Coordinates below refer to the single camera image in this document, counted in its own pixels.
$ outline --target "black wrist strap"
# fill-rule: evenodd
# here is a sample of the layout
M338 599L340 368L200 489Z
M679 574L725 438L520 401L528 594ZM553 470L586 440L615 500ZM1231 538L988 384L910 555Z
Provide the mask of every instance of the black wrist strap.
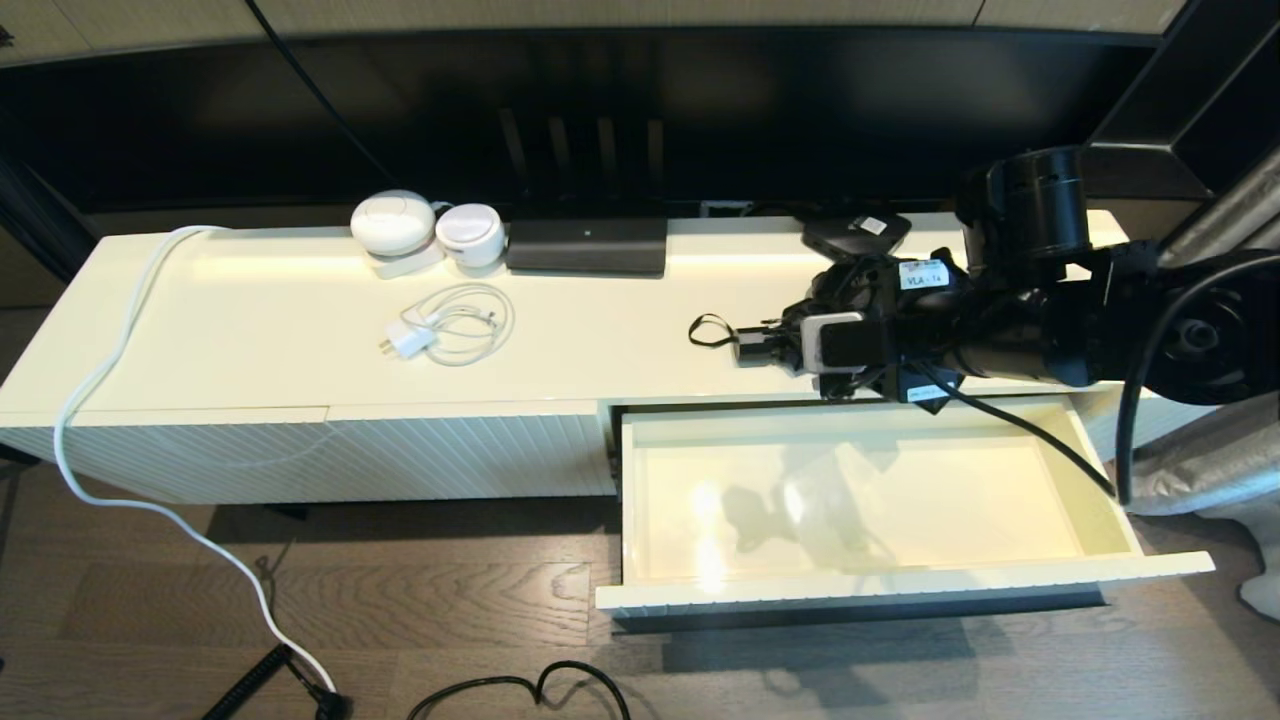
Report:
M695 338L694 333L698 332L698 328L708 323L724 328L724 331L728 334L716 341ZM731 342L737 342L737 331L735 331L733 327L724 320L724 318L721 318L719 315L716 315L713 313L703 313L701 315L694 319L691 325L689 325L689 342L699 347L723 347Z

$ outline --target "cabinet top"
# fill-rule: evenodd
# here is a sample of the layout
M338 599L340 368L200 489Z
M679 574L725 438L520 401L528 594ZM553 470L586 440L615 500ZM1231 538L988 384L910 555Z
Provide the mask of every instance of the cabinet top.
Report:
M965 264L959 222L909 215L899 250L950 247ZM1091 210L1096 246L1128 238ZM442 263L380 281L347 228L216 231L180 243L161 266L124 357L79 424L152 424L201 414L271 421L282 409L328 419L596 413L616 404L815 398L812 377L737 368L730 348L689 343L689 323L716 313L735 325L774 318L828 261L790 218L671 220L662 279L463 274ZM125 304L163 233L104 238L0 388L0 427L50 424L68 393L110 351ZM495 355L466 368L379 350L396 314L453 283L500 287L516 325ZM983 393L1050 386L972 379Z

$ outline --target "white power cord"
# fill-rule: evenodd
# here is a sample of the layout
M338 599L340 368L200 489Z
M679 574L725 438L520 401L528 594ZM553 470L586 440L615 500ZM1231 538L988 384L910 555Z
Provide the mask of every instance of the white power cord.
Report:
M54 421L54 459L58 461L58 469L63 473L63 479L67 480L67 487L70 488L72 493L82 501L96 505L99 507L136 507L138 510L150 510L152 512L159 512L165 518L173 520L184 533L192 537L200 544L207 547L209 550L221 555L228 562L234 565L241 573L248 578L248 582L253 585L253 592L257 593L257 603L262 609L262 619L266 620L266 626L271 630L271 634L276 637L282 643L289 646L293 652L307 661L315 669L316 674L324 682L325 687L330 692L338 692L333 684L333 678L325 671L320 661L311 656L302 646L289 639L280 628L275 624L275 619L271 618L271 609L266 602L266 593L262 591L262 583L257 579L257 575L248 569L247 565L241 562L238 557L228 552L225 548L215 543L214 541L206 538L205 536L196 532L180 515L164 507L163 505L156 505L154 502L142 502L138 500L108 500L101 497L95 497L81 487L79 480L76 479L76 474L72 473L70 464L67 461L67 427L70 424L72 418L76 411L84 405L84 401L93 393L102 379L115 368L115 364L120 361L120 356L124 355L124 348L129 342L129 336L133 334L133 327L138 322L138 315L141 314L142 305L146 304L147 295L151 293L151 286L155 283L155 277L160 270L160 265L164 264L165 258L169 252L178 246L182 241L205 232L205 231L218 231L227 229L216 225L188 225L184 228L178 228L165 237L164 242L156 247L155 252L147 260L146 268L142 272L142 277L138 279L138 284L133 288L133 297L129 300L128 314L124 319L124 328L120 331L120 337L115 343L115 350L111 355L102 361L92 373L90 373L77 387L70 397L67 398L67 404L63 405L61 411L58 414L58 419Z
M481 307L488 297L497 307ZM516 306L500 290L484 283L461 283L438 290L401 311L387 324L383 352L412 357L422 351L439 365L461 368L498 351L516 327ZM448 341L447 338L461 338Z

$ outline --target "open drawer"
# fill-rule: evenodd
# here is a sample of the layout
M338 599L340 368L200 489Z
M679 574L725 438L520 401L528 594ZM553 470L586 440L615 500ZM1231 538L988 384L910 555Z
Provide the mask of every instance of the open drawer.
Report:
M1101 465L1066 396L991 400ZM1203 573L1047 443L960 404L628 414L617 618L969 602Z

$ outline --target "white round device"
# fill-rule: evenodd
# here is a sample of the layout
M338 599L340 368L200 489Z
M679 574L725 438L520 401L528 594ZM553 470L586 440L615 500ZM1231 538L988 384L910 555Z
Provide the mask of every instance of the white round device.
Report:
M351 214L351 236L383 279L434 265L444 252L434 242L435 210L425 197L389 190L369 197Z
M498 211L488 205L458 205L440 215L435 224L435 237L444 251L467 268L484 268L502 256L507 249L507 231Z

